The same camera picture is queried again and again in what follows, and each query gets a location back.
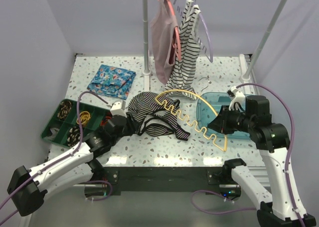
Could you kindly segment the yellow hanger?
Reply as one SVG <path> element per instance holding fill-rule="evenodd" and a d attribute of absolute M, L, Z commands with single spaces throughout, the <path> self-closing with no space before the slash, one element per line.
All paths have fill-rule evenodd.
<path fill-rule="evenodd" d="M 167 98 L 176 98 L 184 100 L 184 98 L 187 98 L 186 103 L 189 104 L 190 101 L 194 102 L 197 101 L 198 99 L 201 99 L 205 104 L 208 105 L 208 107 L 211 108 L 211 110 L 214 112 L 214 114 L 217 116 L 217 112 L 215 109 L 206 101 L 204 100 L 200 95 L 191 92 L 189 90 L 182 90 L 182 89 L 171 89 L 171 90 L 165 90 L 161 93 L 159 93 L 155 97 L 155 101 L 157 104 L 159 104 L 161 107 L 163 107 L 166 111 L 170 112 L 173 116 L 175 116 L 178 120 L 183 121 L 187 126 L 192 127 L 197 133 L 202 134 L 203 137 L 207 140 L 211 140 L 212 144 L 217 147 L 219 150 L 222 152 L 227 151 L 227 144 L 228 144 L 228 139 L 227 136 L 224 135 L 224 146 L 220 147 L 216 144 L 217 136 L 215 134 L 211 134 L 210 136 L 206 136 L 207 128 L 202 127 L 201 129 L 198 128 L 198 122 L 197 120 L 190 120 L 190 117 L 188 114 L 183 113 L 181 109 L 178 109 L 174 107 L 172 104 L 168 104 L 166 100 L 161 100 L 161 97 L 167 97 Z"/>

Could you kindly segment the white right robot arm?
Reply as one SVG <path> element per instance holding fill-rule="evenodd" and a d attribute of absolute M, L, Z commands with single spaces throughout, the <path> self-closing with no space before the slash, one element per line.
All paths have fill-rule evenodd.
<path fill-rule="evenodd" d="M 255 143 L 267 170 L 271 193 L 267 193 L 240 158 L 225 161 L 219 178 L 241 187 L 257 210 L 260 226 L 317 225 L 299 198 L 287 155 L 291 144 L 288 131 L 284 125 L 272 122 L 270 102 L 265 96 L 232 96 L 230 105 L 221 106 L 218 116 L 207 127 L 221 134 L 245 132 Z"/>

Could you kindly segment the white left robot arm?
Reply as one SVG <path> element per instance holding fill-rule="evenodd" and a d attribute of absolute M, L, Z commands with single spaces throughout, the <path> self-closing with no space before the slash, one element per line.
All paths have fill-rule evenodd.
<path fill-rule="evenodd" d="M 125 136 L 136 134 L 141 124 L 128 113 L 115 115 L 104 126 L 86 135 L 82 142 L 56 158 L 27 169 L 17 168 L 7 188 L 9 199 L 22 217 L 38 210 L 45 200 L 80 183 L 98 183 L 103 167 L 97 157 L 110 151 Z"/>

